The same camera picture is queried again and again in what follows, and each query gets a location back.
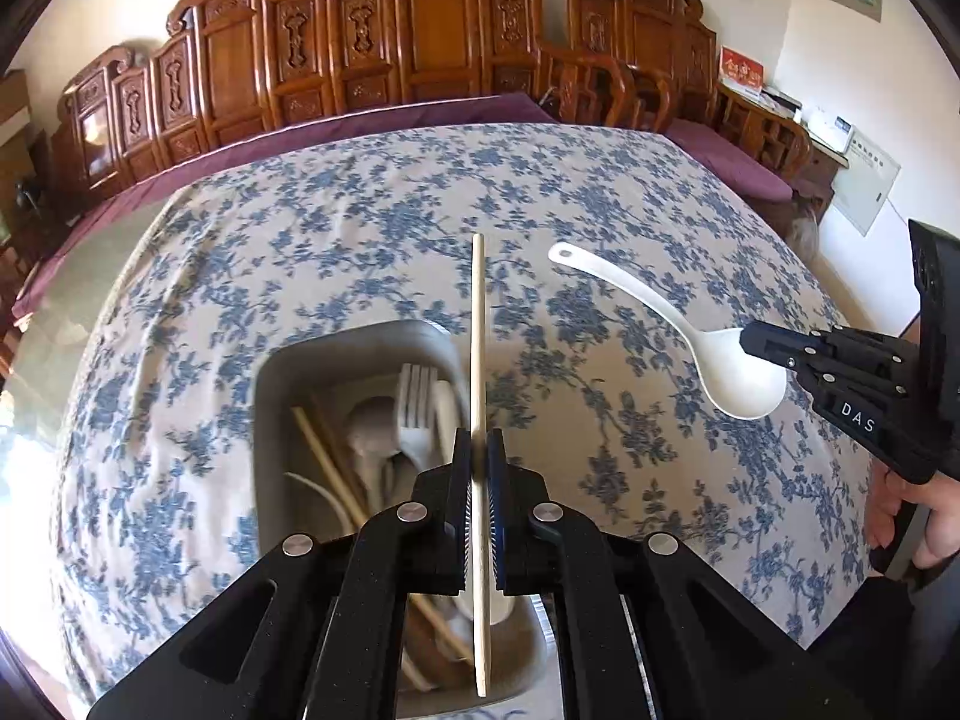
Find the light bamboo chopstick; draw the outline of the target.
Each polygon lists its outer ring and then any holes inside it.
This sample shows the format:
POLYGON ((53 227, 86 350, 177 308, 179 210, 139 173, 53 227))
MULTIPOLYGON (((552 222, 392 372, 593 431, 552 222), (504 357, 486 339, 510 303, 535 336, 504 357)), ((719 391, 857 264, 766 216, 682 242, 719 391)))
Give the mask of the light bamboo chopstick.
MULTIPOLYGON (((338 497, 338 500, 340 500, 340 504, 342 504, 345 512, 347 512, 347 517, 350 519, 352 527, 355 528, 355 530, 359 530, 359 528, 363 527, 364 523, 368 522, 368 518, 370 518, 368 512, 366 512, 363 505, 359 504, 359 500, 356 499, 356 496, 353 494, 350 484, 345 481, 345 476, 340 473, 338 465, 332 460, 331 454, 327 452, 327 449, 325 449, 322 440, 320 440, 320 437, 316 431, 314 431, 313 425, 309 422, 309 418, 301 406, 293 406, 291 413, 293 413, 293 418, 295 418, 302 437, 308 442, 311 454, 313 454, 317 463, 319 463, 324 475, 327 476, 327 481, 332 484, 334 494, 338 497)), ((467 645, 466 642, 462 642, 462 640, 455 635, 448 621, 441 616, 441 613, 433 606, 433 603, 421 593, 414 593, 410 596, 410 600, 412 600, 413 606, 420 611, 421 616, 438 632, 439 637, 451 647, 455 655, 471 665, 473 663, 473 655, 470 653, 469 645, 467 645)))
POLYGON ((475 690, 490 692, 490 503, 487 486, 487 405, 485 405, 485 238, 472 236, 470 269, 470 589, 475 690))

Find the carved wooden long sofa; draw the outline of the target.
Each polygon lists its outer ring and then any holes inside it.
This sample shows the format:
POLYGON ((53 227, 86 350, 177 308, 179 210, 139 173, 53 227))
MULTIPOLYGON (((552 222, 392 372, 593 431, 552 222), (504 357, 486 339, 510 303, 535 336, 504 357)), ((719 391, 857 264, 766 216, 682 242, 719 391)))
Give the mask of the carved wooden long sofa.
POLYGON ((265 133, 521 93, 565 124, 661 132, 674 83, 545 41, 542 0, 179 0, 153 54, 111 47, 57 106, 52 183, 80 206, 265 133))

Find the white plastic bag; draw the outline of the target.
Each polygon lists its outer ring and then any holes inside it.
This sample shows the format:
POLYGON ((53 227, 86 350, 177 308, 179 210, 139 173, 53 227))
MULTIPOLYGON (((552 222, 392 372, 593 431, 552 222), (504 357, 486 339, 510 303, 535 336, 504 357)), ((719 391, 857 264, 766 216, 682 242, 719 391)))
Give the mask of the white plastic bag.
POLYGON ((817 260, 820 250, 820 231, 817 216, 812 208, 801 208, 789 223, 786 244, 805 265, 817 260))

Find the purple sofa cushion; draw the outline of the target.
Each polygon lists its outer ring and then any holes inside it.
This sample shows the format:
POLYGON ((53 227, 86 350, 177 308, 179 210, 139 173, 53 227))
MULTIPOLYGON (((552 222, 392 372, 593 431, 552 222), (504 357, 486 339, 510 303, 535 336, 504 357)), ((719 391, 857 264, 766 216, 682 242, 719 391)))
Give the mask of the purple sofa cushion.
POLYGON ((39 266, 26 291, 14 301, 14 320, 23 320, 36 312, 50 288, 53 277, 62 268, 68 254, 94 232, 140 210, 142 206, 167 199, 178 188, 212 176, 230 167, 267 160, 309 146, 342 142, 350 138, 379 133, 469 124, 555 124, 535 101, 523 93, 495 94, 482 98, 446 99, 429 103, 401 104, 382 109, 360 110, 336 115, 322 121, 304 122, 283 130, 262 133, 245 142, 233 143, 217 151, 202 154, 178 166, 165 169, 112 199, 99 202, 71 228, 65 242, 39 266))

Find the white ceramic soup spoon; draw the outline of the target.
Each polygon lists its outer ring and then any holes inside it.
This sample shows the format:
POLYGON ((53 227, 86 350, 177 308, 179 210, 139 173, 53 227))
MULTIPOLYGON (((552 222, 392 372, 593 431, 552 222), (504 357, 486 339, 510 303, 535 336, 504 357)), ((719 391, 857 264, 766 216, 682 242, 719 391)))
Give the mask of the white ceramic soup spoon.
POLYGON ((443 463, 451 463, 454 457, 455 436, 460 429, 459 403, 452 383, 438 379, 431 387, 433 394, 434 421, 438 431, 439 456, 443 463))

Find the red greeting card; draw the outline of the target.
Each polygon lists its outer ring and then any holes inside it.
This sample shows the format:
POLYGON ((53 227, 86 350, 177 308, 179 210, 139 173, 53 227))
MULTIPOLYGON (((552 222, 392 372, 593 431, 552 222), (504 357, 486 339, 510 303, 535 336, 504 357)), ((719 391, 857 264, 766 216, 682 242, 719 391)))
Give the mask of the red greeting card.
POLYGON ((739 93, 758 98, 763 93, 765 68, 758 60, 740 54, 729 46, 722 46, 719 56, 719 78, 721 82, 739 93))

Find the grey metal rectangular tray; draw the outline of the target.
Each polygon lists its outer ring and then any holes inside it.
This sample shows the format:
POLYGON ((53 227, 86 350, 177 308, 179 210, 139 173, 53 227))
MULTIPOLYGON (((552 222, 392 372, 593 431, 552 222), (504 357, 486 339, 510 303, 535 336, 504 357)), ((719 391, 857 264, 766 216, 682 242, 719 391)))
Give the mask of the grey metal rectangular tray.
MULTIPOLYGON (((291 533, 351 535, 409 499, 416 473, 449 460, 467 390, 457 340, 426 320, 342 330, 268 356, 252 416, 260 549, 291 533)), ((463 596, 409 600, 398 717, 558 717, 555 642, 539 598, 501 603, 488 697, 473 690, 471 633, 463 596)))

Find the brown wooden chopstick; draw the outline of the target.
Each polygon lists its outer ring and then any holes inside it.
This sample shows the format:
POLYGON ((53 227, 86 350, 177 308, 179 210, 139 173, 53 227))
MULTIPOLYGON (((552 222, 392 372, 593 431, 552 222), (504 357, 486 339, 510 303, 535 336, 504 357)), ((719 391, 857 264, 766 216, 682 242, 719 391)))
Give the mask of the brown wooden chopstick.
POLYGON ((368 505, 368 498, 366 497, 366 488, 364 488, 364 484, 361 483, 361 479, 359 479, 359 476, 355 472, 352 454, 350 454, 347 444, 345 444, 342 437, 338 435, 334 423, 329 419, 329 415, 325 413, 322 400, 314 394, 314 392, 309 392, 308 401, 309 416, 313 420, 313 426, 317 429, 320 442, 322 442, 324 449, 327 450, 327 454, 331 457, 332 463, 335 468, 337 468, 337 472, 340 473, 343 481, 347 484, 347 488, 352 491, 352 495, 355 496, 356 502, 358 502, 361 510, 365 514, 369 514, 370 506, 368 505))

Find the white telephone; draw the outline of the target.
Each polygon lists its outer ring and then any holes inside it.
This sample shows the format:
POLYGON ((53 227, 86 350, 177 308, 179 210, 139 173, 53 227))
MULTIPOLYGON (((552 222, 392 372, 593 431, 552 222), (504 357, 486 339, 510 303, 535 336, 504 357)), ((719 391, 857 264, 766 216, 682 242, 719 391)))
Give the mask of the white telephone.
POLYGON ((804 115, 807 132, 817 143, 836 154, 844 154, 853 141, 854 125, 841 115, 814 107, 804 115))

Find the blue floral tablecloth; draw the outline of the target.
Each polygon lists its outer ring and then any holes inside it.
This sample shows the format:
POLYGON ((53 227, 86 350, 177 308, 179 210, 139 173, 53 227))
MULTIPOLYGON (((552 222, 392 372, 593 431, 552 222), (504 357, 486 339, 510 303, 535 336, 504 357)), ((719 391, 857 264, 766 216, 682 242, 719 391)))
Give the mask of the blue floral tablecloth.
POLYGON ((676 533, 798 644, 832 624, 866 577, 866 454, 800 388, 758 421, 716 410, 672 330, 548 249, 601 255, 701 330, 836 325, 814 273, 658 135, 423 128, 192 182, 133 249, 65 419, 53 533, 76 699, 98 699, 256 559, 268 356, 397 319, 466 351, 475 238, 488 416, 509 455, 601 527, 676 533))

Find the white wall distribution box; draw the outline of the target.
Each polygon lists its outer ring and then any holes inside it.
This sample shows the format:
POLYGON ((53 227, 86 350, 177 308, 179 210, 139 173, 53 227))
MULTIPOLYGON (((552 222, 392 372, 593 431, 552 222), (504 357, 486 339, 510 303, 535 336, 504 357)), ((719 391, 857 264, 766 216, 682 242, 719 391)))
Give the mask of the white wall distribution box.
POLYGON ((853 130, 846 163, 833 179, 833 205, 861 236, 867 236, 889 198, 901 166, 859 128, 853 130))

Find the large steel spoon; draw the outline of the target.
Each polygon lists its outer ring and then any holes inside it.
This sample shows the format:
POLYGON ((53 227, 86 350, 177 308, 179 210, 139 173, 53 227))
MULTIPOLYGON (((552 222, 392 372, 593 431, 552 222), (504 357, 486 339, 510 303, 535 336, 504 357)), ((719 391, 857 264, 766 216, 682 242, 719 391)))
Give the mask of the large steel spoon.
POLYGON ((394 457, 400 454, 394 399, 377 395, 353 406, 347 416, 347 444, 366 488, 370 514, 379 514, 394 494, 394 457))

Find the wooden side table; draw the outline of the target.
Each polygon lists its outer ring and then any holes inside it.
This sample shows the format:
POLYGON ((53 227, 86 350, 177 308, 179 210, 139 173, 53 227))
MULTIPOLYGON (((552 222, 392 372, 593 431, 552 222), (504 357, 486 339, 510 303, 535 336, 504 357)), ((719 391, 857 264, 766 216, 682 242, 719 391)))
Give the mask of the wooden side table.
POLYGON ((796 115, 765 94, 752 96, 724 83, 716 88, 713 125, 719 135, 781 177, 822 221, 835 196, 833 181, 848 161, 817 142, 796 115))

